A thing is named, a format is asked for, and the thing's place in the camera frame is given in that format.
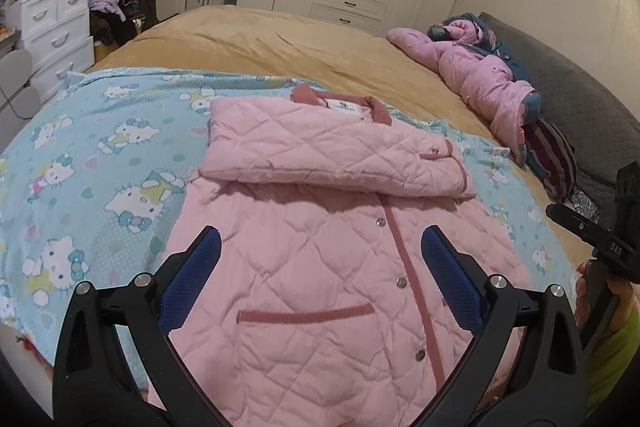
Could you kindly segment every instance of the white label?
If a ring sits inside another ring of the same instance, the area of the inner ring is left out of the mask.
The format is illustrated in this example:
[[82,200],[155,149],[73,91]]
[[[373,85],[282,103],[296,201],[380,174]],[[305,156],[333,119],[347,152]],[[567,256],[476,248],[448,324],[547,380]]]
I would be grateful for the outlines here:
[[352,114],[353,116],[362,116],[362,110],[357,103],[343,102],[342,100],[326,99],[326,103],[329,105],[329,109],[335,109],[346,114]]

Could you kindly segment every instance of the jacket pocket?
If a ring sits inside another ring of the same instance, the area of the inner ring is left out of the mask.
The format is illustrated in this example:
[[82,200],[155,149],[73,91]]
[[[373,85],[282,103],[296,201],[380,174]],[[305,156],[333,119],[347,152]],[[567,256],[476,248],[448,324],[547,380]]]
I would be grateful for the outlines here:
[[371,304],[314,313],[241,311],[252,427],[393,425],[398,404]]

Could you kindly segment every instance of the backpack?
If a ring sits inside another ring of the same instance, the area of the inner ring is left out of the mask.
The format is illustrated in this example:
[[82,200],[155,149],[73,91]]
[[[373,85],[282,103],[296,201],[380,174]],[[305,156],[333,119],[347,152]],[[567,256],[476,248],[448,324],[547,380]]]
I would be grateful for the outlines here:
[[142,20],[143,32],[159,23],[156,0],[120,0],[118,4],[127,20]]

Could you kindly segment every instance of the jacket sleeve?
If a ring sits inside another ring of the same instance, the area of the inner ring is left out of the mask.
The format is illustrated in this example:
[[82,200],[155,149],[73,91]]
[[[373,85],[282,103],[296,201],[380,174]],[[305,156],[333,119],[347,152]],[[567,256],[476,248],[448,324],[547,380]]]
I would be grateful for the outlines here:
[[609,395],[640,346],[640,317],[633,311],[624,327],[601,341],[587,360],[587,415]]

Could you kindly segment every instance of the hello kitty blanket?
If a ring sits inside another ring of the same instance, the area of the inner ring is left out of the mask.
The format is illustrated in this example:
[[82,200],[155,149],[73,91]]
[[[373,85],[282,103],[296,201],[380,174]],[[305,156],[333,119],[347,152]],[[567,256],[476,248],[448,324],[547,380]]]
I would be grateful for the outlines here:
[[[289,97],[301,83],[147,68],[70,74],[0,155],[0,320],[53,363],[78,282],[117,286],[158,269],[186,184],[207,150],[211,100]],[[555,282],[573,290],[572,269],[507,149],[443,121],[389,112],[455,141],[535,288]],[[123,333],[121,340],[136,381],[146,387],[130,337]]]

